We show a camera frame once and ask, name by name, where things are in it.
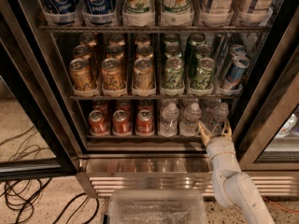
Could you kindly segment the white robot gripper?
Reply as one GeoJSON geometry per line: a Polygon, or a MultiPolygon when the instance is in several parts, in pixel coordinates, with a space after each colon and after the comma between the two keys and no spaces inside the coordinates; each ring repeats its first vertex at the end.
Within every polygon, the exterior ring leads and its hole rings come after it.
{"type": "Polygon", "coordinates": [[[208,157],[212,161],[214,171],[236,172],[237,160],[235,156],[235,145],[232,142],[232,129],[227,119],[223,123],[223,129],[219,137],[213,137],[211,131],[202,121],[198,122],[198,129],[202,142],[206,147],[208,157]]]}

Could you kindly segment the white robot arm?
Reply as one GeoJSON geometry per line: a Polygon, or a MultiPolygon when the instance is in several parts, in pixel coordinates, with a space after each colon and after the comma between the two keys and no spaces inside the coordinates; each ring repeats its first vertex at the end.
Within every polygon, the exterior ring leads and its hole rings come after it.
{"type": "Polygon", "coordinates": [[[275,224],[251,177],[240,168],[229,121],[224,121],[220,136],[213,136],[203,122],[198,128],[212,162],[212,188],[218,204],[239,206],[248,224],[275,224]]]}

